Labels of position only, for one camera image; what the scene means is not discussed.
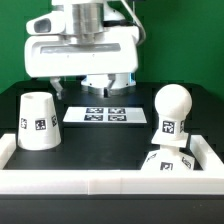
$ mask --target white pawn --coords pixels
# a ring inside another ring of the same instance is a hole
[[[179,152],[187,144],[184,122],[191,106],[191,95],[180,85],[167,85],[157,93],[159,127],[152,143],[159,144],[160,150],[149,152],[142,170],[193,170],[194,158]]]

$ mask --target white cup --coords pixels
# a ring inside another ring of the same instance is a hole
[[[18,145],[27,150],[44,150],[53,148],[60,142],[52,94],[23,94],[20,101]]]

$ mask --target black table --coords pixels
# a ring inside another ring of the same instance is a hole
[[[54,97],[62,143],[43,152],[17,147],[5,169],[139,170],[150,150],[158,116],[154,98],[162,83],[138,83],[136,91],[105,98],[81,91],[79,82],[65,82],[65,97]],[[224,103],[203,87],[182,83],[193,107],[185,131],[202,135],[224,159]],[[24,81],[0,95],[0,134],[17,133],[20,96],[55,91],[47,81]],[[147,124],[63,123],[69,106],[141,107]],[[182,149],[190,154],[188,147]],[[224,196],[212,195],[1,195],[2,223],[222,223]]]

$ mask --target green wall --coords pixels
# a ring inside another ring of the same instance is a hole
[[[1,0],[0,91],[29,78],[25,24],[49,8],[49,0]],[[224,100],[224,1],[146,0],[136,10],[147,32],[137,81],[197,83]]]

